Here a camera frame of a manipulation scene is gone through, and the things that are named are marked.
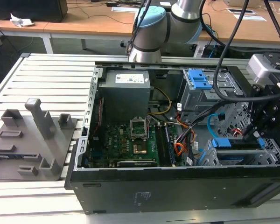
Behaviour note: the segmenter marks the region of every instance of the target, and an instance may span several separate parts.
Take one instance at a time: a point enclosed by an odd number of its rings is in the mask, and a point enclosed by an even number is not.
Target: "connector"
[[[225,120],[225,113],[224,112],[219,113],[218,114],[218,119],[219,119],[219,121]]]

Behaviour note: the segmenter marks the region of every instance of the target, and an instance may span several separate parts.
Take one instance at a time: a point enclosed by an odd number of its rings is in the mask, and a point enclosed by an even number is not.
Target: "ur robot arm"
[[[135,21],[139,31],[128,50],[129,62],[161,63],[161,45],[196,41],[202,30],[200,5],[201,0],[178,0],[170,13],[162,7],[149,7],[141,24]],[[140,18],[144,11],[145,7],[140,10]]]

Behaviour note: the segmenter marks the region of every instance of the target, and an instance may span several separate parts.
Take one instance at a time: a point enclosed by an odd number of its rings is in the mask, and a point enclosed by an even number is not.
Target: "tabletop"
[[[163,57],[162,60],[165,63],[217,64],[217,59]],[[65,190],[63,186],[72,147],[79,137],[95,61],[126,62],[127,57],[31,54],[27,58],[20,57],[1,83],[0,118],[6,109],[19,109],[22,115],[29,115],[24,104],[29,97],[37,97],[42,101],[41,108],[50,110],[52,116],[70,113],[78,123],[59,181],[0,182],[0,224],[184,224],[234,220],[249,220],[247,223],[253,224],[264,219],[269,219],[268,223],[278,223],[274,218],[280,218],[280,195],[254,209],[86,216],[74,192]],[[245,70],[247,62],[244,59],[225,59],[223,65],[238,66],[251,82],[252,78]]]
[[[91,3],[84,0],[68,0],[68,13],[63,22],[34,22],[34,26],[16,27],[10,21],[0,21],[0,29],[18,32],[45,32],[60,34],[88,34],[88,35],[117,35],[131,36],[135,13],[113,12],[100,1]],[[280,2],[273,2],[275,9],[279,10]],[[234,14],[226,10],[228,7],[223,0],[207,0],[203,13],[209,13],[212,27],[219,34],[219,39],[226,42],[232,33],[237,19]],[[234,38],[236,42],[280,44],[277,31],[269,17],[264,5],[253,9],[258,16],[266,21],[243,20]],[[274,13],[280,25],[280,14]],[[209,18],[204,16],[205,23]],[[208,34],[203,31],[199,40],[209,40]]]

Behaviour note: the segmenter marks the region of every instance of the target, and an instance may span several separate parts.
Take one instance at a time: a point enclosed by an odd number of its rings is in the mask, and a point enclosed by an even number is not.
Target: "white desk leg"
[[[50,34],[42,36],[43,44],[45,45],[47,54],[54,54],[53,52],[53,40],[50,37]]]
[[[86,40],[85,39],[81,39],[81,44],[82,44],[82,49],[86,50],[87,46],[86,46]]]
[[[205,48],[205,44],[206,42],[198,42],[196,49],[195,49],[195,53],[194,53],[194,57],[202,57],[203,52],[204,52],[204,48]]]

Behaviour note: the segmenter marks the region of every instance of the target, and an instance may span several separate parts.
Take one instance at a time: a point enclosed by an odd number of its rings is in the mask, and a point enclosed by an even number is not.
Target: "green circuit board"
[[[116,167],[118,161],[155,161],[159,166],[159,156],[154,125],[147,129],[147,139],[132,139],[130,124],[107,125],[102,152],[90,154],[91,168]],[[172,144],[177,137],[175,126],[169,126],[169,135]],[[133,133],[143,133],[143,126],[133,125]]]

